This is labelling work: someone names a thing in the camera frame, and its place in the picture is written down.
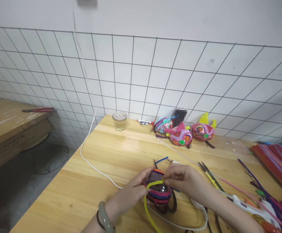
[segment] glass jar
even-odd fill
[[[120,112],[115,112],[112,115],[115,129],[117,131],[123,131],[126,128],[127,125],[127,113],[120,111]]]

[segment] floor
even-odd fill
[[[14,227],[74,152],[46,141],[0,167],[0,233]]]

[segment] right hand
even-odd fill
[[[218,194],[218,192],[189,165],[170,165],[165,172],[164,183],[185,193],[188,197],[207,207]]]

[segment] wooden table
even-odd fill
[[[51,130],[49,113],[24,113],[38,106],[0,99],[0,166],[38,144]]]
[[[114,129],[111,116],[105,116],[85,142],[83,155],[120,186],[124,186],[142,169],[152,166],[153,159],[159,160],[165,156],[182,164],[192,165],[205,177],[199,167],[160,143],[155,135],[150,133],[150,129],[151,126],[141,126],[135,120],[128,120],[127,128],[118,132]],[[174,146],[168,139],[162,140],[192,160],[204,161],[213,173],[253,194],[254,188],[249,184],[250,177],[237,161],[237,158],[241,158],[246,161],[245,164],[264,188],[275,198],[282,200],[280,186],[253,155],[245,153],[243,146],[236,145],[240,143],[239,140],[217,136],[211,141],[216,149],[194,140],[190,150]],[[160,169],[165,170],[169,164],[168,161],[163,161],[158,165]],[[226,192],[243,197],[225,183],[220,184]],[[96,172],[81,158],[79,148],[11,232],[79,233],[96,213],[98,203],[107,200],[116,191],[118,189],[110,180]],[[166,217],[182,226],[199,227],[203,223],[201,211],[196,210],[184,194],[176,193],[176,197],[177,212],[167,214]],[[162,232],[184,233],[184,230],[173,227],[153,213],[151,215]],[[212,231],[217,232],[211,211],[209,222]],[[221,226],[223,232],[228,232],[223,222]],[[155,232],[141,201],[118,221],[116,229],[117,232],[125,233]]]

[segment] yellow fin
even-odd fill
[[[199,119],[199,123],[201,124],[208,124],[208,114],[209,113],[204,113],[202,117]]]

